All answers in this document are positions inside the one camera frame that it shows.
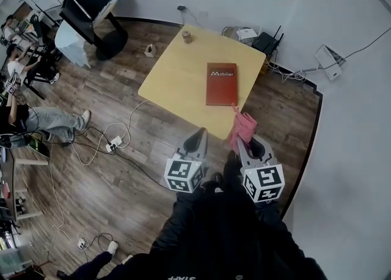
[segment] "power strip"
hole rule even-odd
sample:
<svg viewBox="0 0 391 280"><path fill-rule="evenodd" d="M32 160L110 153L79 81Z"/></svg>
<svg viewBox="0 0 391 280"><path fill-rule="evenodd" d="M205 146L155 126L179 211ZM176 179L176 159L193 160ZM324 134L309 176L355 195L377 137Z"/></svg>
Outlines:
<svg viewBox="0 0 391 280"><path fill-rule="evenodd" d="M116 136L109 144L106 144L106 150L111 153L115 148L122 144L122 139L120 136Z"/></svg>
<svg viewBox="0 0 391 280"><path fill-rule="evenodd" d="M80 238L80 239L79 239L79 243L78 243L78 248L81 249L81 250L83 250L85 246L86 246L86 241L85 241L85 239Z"/></svg>

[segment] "shoe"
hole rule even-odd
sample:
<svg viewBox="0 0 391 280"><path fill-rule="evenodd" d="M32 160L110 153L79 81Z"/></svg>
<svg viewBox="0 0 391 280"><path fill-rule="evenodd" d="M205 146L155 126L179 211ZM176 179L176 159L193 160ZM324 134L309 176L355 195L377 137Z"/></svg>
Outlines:
<svg viewBox="0 0 391 280"><path fill-rule="evenodd" d="M59 78L60 78L60 73L57 72L56 75L54 76L54 78L52 80L50 80L50 84L53 84L55 83Z"/></svg>
<svg viewBox="0 0 391 280"><path fill-rule="evenodd" d="M130 260L130 258L132 258L133 255L129 255L127 258L125 258L123 261L122 261L122 265L126 264L128 260Z"/></svg>
<svg viewBox="0 0 391 280"><path fill-rule="evenodd" d="M115 252L117 251L117 248L119 247L118 243L115 242L115 241L111 241L110 244L109 244L109 248L108 248L108 252L111 254L111 255L115 255Z"/></svg>
<svg viewBox="0 0 391 280"><path fill-rule="evenodd" d="M210 180L215 181L220 185L222 184L222 174L220 172L215 172L210 176Z"/></svg>
<svg viewBox="0 0 391 280"><path fill-rule="evenodd" d="M84 128L82 129L82 131L84 131L87 128L88 122L90 121L91 112L89 110L86 110L84 111L83 115L81 115L81 117L83 118L84 121Z"/></svg>

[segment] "desk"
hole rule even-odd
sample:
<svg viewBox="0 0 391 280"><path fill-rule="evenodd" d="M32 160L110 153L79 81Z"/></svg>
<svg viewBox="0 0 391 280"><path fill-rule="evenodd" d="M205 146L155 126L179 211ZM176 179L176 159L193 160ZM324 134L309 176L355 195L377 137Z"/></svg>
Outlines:
<svg viewBox="0 0 391 280"><path fill-rule="evenodd" d="M193 41L185 44L182 31ZM220 139L226 139L235 113L230 106L207 106L206 65L230 62L238 66L238 107L242 109L265 61L265 54L223 35L185 25L163 52L139 95Z"/></svg>
<svg viewBox="0 0 391 280"><path fill-rule="evenodd" d="M17 197L15 196L15 193L27 192L27 188L15 189L15 174L14 173L15 173L15 165L16 164L47 166L48 162L46 160L22 160L19 158L14 158L12 155L12 151L10 149L7 149L6 152L7 152L6 162L3 163L2 160L0 161L0 170L2 172L0 189L1 189L1 192L3 193L4 192L3 188L5 186L5 183L8 183L8 186L10 188L10 196L9 196L9 198L6 198L4 196L4 199L5 199L5 202L11 212L13 220L17 221L19 219L26 219L26 218L42 215L43 213L41 211L18 215L18 213L16 212L15 199Z"/></svg>

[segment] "seated person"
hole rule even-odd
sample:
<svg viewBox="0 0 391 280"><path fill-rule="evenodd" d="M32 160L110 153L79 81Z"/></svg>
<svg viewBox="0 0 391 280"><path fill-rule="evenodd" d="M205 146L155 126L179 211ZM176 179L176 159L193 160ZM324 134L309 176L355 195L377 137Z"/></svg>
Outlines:
<svg viewBox="0 0 391 280"><path fill-rule="evenodd" d="M31 65L25 66L20 63L20 61L26 56L28 49L29 47L20 54L20 50L18 50L14 44L11 44L7 48L7 56L9 57L7 67L9 75L11 76L13 71L16 71L21 79L21 83L23 84L27 73L33 68L37 68L38 75L50 81L51 84L55 83L60 78L60 73L52 71L47 64L40 63L42 58L41 56L39 56L37 61Z"/></svg>
<svg viewBox="0 0 391 280"><path fill-rule="evenodd" d="M28 50L32 43L22 38L17 32L15 32L10 26L12 24L13 16L9 15L5 23L1 26L1 32L4 38L24 50Z"/></svg>
<svg viewBox="0 0 391 280"><path fill-rule="evenodd" d="M90 120L91 112L83 115L69 114L58 107L29 107L19 105L16 97L10 95L6 107L0 107L0 134L23 134L35 131L58 136L62 142L72 142L74 130L84 131Z"/></svg>

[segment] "red book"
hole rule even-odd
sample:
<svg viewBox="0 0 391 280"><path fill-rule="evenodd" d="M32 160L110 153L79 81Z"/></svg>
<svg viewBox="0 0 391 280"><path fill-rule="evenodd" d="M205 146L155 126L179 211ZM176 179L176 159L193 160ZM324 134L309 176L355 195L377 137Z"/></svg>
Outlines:
<svg viewBox="0 0 391 280"><path fill-rule="evenodd" d="M206 105L238 104L238 71L236 64L208 63Z"/></svg>

